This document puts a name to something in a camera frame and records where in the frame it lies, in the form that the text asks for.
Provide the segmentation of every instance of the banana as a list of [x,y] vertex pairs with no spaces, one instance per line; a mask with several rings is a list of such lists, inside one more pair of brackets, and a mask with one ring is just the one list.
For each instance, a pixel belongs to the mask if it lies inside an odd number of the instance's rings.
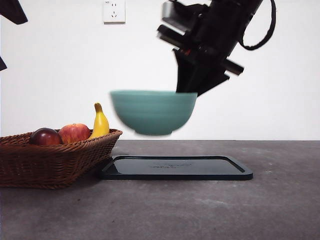
[[99,102],[94,104],[95,108],[95,119],[92,134],[88,139],[98,138],[104,135],[107,135],[110,132],[109,122],[104,112],[102,111],[102,107]]

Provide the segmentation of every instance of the wicker basket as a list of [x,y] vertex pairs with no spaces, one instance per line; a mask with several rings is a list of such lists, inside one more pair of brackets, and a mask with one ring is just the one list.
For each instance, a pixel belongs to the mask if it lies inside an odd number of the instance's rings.
[[61,145],[29,144],[32,132],[0,137],[0,187],[63,189],[108,158],[122,131]]

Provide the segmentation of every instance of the gray countertop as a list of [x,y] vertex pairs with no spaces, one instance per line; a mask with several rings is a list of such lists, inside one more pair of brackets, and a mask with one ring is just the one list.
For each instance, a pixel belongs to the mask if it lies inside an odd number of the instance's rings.
[[320,141],[119,140],[112,155],[232,156],[248,181],[0,188],[1,240],[320,239]]

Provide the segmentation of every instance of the black plastic tray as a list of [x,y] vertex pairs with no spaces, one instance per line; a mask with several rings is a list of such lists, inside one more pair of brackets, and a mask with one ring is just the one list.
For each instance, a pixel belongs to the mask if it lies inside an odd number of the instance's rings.
[[97,171],[105,180],[250,180],[253,172],[230,156],[113,156]]

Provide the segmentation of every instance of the green ceramic bowl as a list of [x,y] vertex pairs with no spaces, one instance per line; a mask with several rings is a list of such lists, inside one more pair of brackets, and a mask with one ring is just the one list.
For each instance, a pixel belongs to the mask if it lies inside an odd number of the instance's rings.
[[116,90],[110,95],[120,120],[143,135],[168,135],[182,127],[197,99],[196,92]]

